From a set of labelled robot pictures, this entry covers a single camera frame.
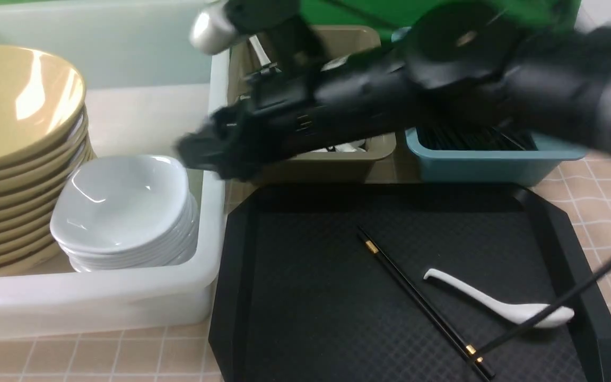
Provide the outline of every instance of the chopsticks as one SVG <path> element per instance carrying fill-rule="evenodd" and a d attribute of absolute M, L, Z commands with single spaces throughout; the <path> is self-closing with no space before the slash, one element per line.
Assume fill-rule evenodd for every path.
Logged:
<path fill-rule="evenodd" d="M 426 317 L 431 320 L 435 327 L 442 332 L 443 336 L 448 339 L 451 345 L 458 351 L 461 357 L 468 361 L 470 356 L 475 354 L 475 348 L 464 341 L 463 338 L 456 332 L 456 330 L 447 322 L 446 319 L 436 310 L 432 304 L 421 294 L 421 292 L 412 284 L 407 278 L 405 273 L 400 267 L 386 254 L 386 252 L 379 247 L 376 242 L 371 239 L 369 234 L 358 225 L 358 237 L 364 243 L 364 246 L 374 255 L 374 257 L 383 265 L 393 279 L 400 285 L 400 287 L 407 292 L 407 295 L 418 305 Z M 473 370 L 480 375 L 480 377 L 489 381 L 494 379 L 494 372 L 487 367 L 482 357 L 478 358 L 472 363 L 474 366 Z"/>

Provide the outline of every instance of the pink tiled countertop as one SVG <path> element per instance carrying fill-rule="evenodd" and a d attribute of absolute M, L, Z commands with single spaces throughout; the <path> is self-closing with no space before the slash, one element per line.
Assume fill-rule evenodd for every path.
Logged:
<path fill-rule="evenodd" d="M 399 148 L 368 181 L 415 182 L 414 157 Z M 253 187 L 228 184 L 228 209 Z M 611 256 L 611 160 L 589 155 L 563 163 L 535 191 L 565 210 L 592 268 Z M 611 310 L 611 275 L 600 283 Z M 0 342 L 0 382 L 222 382 L 196 326 L 78 334 Z"/>

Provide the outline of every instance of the blue container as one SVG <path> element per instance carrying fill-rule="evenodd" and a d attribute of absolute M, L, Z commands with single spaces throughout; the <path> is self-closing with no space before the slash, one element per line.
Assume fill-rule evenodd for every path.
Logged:
<path fill-rule="evenodd" d="M 502 183 L 535 186 L 566 160 L 586 155 L 582 147 L 533 134 L 537 151 L 430 150 L 419 143 L 416 129 L 405 132 L 407 147 L 418 157 L 421 179 L 429 183 Z"/>

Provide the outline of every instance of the white plastic container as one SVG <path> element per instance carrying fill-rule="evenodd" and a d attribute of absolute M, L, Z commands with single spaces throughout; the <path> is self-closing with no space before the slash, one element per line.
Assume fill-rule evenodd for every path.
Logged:
<path fill-rule="evenodd" d="M 88 83 L 89 132 L 100 157 L 175 155 L 176 138 L 227 97 L 229 53 L 204 56 L 187 40 L 203 5 L 68 0 L 0 6 L 0 44 L 48 51 L 77 66 Z M 189 177 L 200 203 L 190 261 L 95 273 L 54 273 L 53 264 L 42 264 L 32 273 L 50 274 L 2 277 L 0 338 L 202 321 L 221 256 L 225 185 L 210 172 L 189 171 Z"/>

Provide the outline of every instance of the white bowl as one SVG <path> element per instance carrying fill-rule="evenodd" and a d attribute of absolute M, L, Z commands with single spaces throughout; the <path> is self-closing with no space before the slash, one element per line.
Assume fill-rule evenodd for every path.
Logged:
<path fill-rule="evenodd" d="M 188 198 L 185 167 L 172 157 L 103 157 L 72 174 L 51 216 L 51 234 L 77 251 L 111 254 L 167 234 Z"/>
<path fill-rule="evenodd" d="M 127 269 L 127 268 L 152 268 L 155 266 L 172 266 L 180 265 L 185 263 L 195 254 L 197 250 L 197 229 L 189 233 L 184 241 L 180 242 L 177 249 L 170 249 L 169 252 L 162 252 L 161 256 L 154 256 L 148 261 L 137 264 L 124 264 L 114 265 L 105 263 L 90 263 L 81 261 L 80 259 L 69 257 L 70 265 L 78 272 L 95 272 L 95 271 L 109 271 L 114 269 Z"/>
<path fill-rule="evenodd" d="M 70 259 L 70 263 L 78 272 L 91 272 L 107 269 L 145 268 L 164 266 L 190 259 L 189 251 L 194 251 L 194 240 L 197 235 L 197 203 L 191 194 L 185 203 L 184 212 L 179 222 L 172 230 L 163 235 L 160 245 L 156 248 L 134 248 L 131 251 L 122 251 L 119 254 L 92 254 L 78 252 L 63 245 L 61 249 Z"/>
<path fill-rule="evenodd" d="M 194 196 L 189 194 L 184 211 L 179 217 L 174 227 L 155 241 L 148 242 L 142 247 L 136 247 L 126 251 L 116 251 L 109 254 L 96 254 L 93 252 L 79 251 L 74 248 L 60 244 L 61 249 L 71 258 L 86 259 L 97 263 L 123 263 L 126 259 L 148 259 L 153 254 L 162 251 L 169 251 L 172 246 L 182 241 L 197 224 L 197 202 Z"/>

